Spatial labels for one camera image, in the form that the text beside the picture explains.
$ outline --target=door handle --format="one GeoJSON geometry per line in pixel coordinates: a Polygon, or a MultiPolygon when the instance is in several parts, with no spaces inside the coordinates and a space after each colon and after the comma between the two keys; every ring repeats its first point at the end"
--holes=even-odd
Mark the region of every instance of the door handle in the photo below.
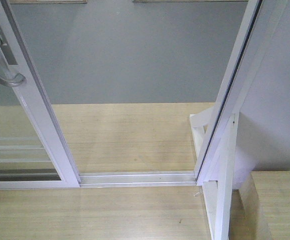
{"type": "Polygon", "coordinates": [[[0,84],[7,87],[17,87],[20,86],[25,81],[24,75],[17,73],[12,79],[7,79],[0,76],[0,84]]]}

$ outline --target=white bracket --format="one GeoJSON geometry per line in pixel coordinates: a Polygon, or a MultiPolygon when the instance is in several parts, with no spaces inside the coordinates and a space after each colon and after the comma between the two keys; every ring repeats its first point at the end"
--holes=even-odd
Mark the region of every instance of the white bracket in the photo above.
{"type": "Polygon", "coordinates": [[[232,114],[217,148],[220,159],[218,184],[202,184],[208,224],[212,240],[228,240],[234,176],[235,148],[239,114],[232,114]]]}
{"type": "Polygon", "coordinates": [[[201,146],[205,137],[205,128],[209,124],[214,107],[210,107],[197,114],[189,115],[191,133],[193,136],[196,160],[199,156],[201,146]]]}

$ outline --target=white post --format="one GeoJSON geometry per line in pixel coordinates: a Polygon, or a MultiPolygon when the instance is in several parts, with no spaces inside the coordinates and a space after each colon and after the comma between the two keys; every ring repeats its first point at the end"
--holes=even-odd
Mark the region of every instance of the white post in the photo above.
{"type": "Polygon", "coordinates": [[[238,117],[238,114],[230,116],[226,127],[228,141],[220,153],[214,240],[227,240],[229,237],[238,117]]]}

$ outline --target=glass pane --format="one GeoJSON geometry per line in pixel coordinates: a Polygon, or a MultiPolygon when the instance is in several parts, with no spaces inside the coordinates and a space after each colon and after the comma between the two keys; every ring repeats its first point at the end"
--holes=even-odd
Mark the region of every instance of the glass pane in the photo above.
{"type": "Polygon", "coordinates": [[[60,180],[11,87],[0,85],[0,181],[60,180]]]}

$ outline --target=aluminum frame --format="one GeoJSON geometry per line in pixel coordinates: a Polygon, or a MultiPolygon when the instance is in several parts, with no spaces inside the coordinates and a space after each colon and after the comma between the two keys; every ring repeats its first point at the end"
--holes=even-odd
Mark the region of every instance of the aluminum frame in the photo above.
{"type": "Polygon", "coordinates": [[[7,0],[0,1],[0,26],[18,63],[9,68],[26,78],[23,84],[13,87],[13,91],[61,179],[3,181],[0,182],[0,189],[78,188],[80,177],[73,157],[7,0]]]}

